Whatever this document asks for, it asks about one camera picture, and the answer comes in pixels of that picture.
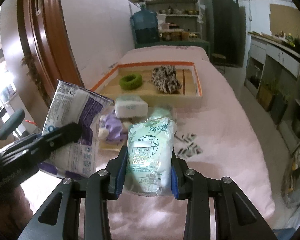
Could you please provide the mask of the white kitchen counter cabinet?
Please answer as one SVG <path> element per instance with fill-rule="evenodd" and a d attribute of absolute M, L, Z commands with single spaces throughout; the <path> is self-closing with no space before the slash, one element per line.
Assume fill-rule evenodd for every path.
<path fill-rule="evenodd" d="M 300 54 L 266 35 L 248 35 L 244 84 L 294 152 L 300 146 Z"/>

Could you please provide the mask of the plush bunny purple dress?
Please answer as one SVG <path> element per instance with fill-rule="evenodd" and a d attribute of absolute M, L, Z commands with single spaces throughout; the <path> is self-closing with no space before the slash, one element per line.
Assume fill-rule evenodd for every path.
<path fill-rule="evenodd" d="M 100 116 L 98 138 L 107 144 L 125 142 L 128 137 L 128 128 L 132 123 L 128 119 L 119 119 L 115 112 Z"/>

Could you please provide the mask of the pink bed sheet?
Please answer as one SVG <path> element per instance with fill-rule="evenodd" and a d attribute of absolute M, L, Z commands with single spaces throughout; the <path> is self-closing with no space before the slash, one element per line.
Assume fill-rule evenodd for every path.
<path fill-rule="evenodd" d="M 212 179 L 230 177 L 256 207 L 258 220 L 274 214 L 268 169 L 259 140 L 224 76 L 197 46 L 153 46 L 129 51 L 121 60 L 128 69 L 153 62 L 194 66 L 202 96 L 177 101 L 175 151 L 190 168 Z M 172 197 L 124 193 L 110 202 L 113 239 L 182 239 L 186 202 Z"/>

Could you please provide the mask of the white storage shelf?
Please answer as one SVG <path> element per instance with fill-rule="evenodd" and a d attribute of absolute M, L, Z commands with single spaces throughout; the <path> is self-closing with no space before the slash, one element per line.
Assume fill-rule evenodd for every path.
<path fill-rule="evenodd" d="M 199 0 L 145 0 L 145 6 L 157 14 L 164 14 L 165 22 L 183 29 L 191 37 L 202 37 Z"/>

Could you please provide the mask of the leopard print scrunchie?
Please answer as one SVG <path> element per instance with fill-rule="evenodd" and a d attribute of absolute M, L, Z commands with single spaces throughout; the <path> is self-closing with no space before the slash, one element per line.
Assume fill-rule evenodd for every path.
<path fill-rule="evenodd" d="M 182 88 L 177 79 L 177 70 L 174 65 L 161 65 L 152 70 L 152 83 L 157 90 L 165 94 L 173 94 Z"/>

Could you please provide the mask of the mint item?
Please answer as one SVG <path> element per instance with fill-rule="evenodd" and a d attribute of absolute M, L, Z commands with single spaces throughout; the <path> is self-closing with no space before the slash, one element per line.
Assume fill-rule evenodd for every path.
<path fill-rule="evenodd" d="M 170 118 L 177 122 L 177 114 L 171 105 L 157 105 L 149 113 L 149 119 Z"/>

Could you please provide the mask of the brown wooden door frame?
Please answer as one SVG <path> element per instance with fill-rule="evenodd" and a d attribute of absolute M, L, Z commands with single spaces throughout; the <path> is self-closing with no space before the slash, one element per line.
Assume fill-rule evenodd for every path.
<path fill-rule="evenodd" d="M 17 0 L 17 21 L 24 52 L 21 62 L 47 105 L 59 80 L 83 86 L 61 0 Z"/>

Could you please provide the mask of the purple white tissue pack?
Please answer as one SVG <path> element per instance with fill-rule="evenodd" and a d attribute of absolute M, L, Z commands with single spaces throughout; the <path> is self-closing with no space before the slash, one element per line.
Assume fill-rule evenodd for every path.
<path fill-rule="evenodd" d="M 58 132 L 63 146 L 56 146 L 39 168 L 58 178 L 87 178 L 95 172 L 98 122 L 113 100 L 65 81 L 58 81 L 42 135 Z"/>

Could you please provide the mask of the blue water jug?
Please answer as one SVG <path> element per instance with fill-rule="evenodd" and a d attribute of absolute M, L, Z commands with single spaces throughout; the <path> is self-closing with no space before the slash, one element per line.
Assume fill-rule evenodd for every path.
<path fill-rule="evenodd" d="M 157 13 L 142 7 L 130 17 L 135 44 L 159 42 Z"/>

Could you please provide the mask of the green flower tissue pack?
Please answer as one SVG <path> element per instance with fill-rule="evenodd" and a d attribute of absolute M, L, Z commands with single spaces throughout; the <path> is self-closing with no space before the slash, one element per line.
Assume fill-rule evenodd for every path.
<path fill-rule="evenodd" d="M 128 130 L 124 188 L 140 196 L 171 193 L 171 161 L 176 124 L 163 117 L 133 124 Z"/>

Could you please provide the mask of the green fuzzy scrunchie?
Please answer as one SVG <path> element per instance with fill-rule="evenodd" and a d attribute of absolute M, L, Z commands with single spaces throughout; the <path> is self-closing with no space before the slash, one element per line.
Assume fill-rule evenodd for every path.
<path fill-rule="evenodd" d="M 143 83 L 142 76 L 140 74 L 129 74 L 123 76 L 119 80 L 119 85 L 123 90 L 135 90 L 139 88 Z"/>

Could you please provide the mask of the dark refrigerator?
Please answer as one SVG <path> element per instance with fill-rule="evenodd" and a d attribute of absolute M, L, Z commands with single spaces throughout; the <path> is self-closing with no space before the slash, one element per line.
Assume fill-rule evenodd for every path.
<path fill-rule="evenodd" d="M 238 0 L 204 0 L 206 36 L 211 53 L 225 57 L 225 64 L 240 65 L 242 22 Z"/>

